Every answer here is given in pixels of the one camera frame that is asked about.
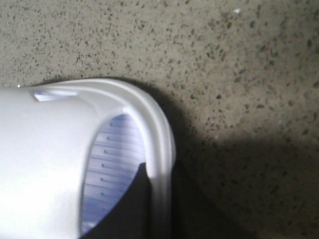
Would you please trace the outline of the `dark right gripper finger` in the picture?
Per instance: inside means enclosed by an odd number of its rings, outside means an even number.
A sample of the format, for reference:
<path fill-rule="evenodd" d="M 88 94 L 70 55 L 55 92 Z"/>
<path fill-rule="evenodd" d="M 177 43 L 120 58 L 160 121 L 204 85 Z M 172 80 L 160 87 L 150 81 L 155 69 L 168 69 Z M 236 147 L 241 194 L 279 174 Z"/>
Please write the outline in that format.
<path fill-rule="evenodd" d="M 151 184 L 142 163 L 124 196 L 85 239 L 148 239 L 151 218 Z"/>

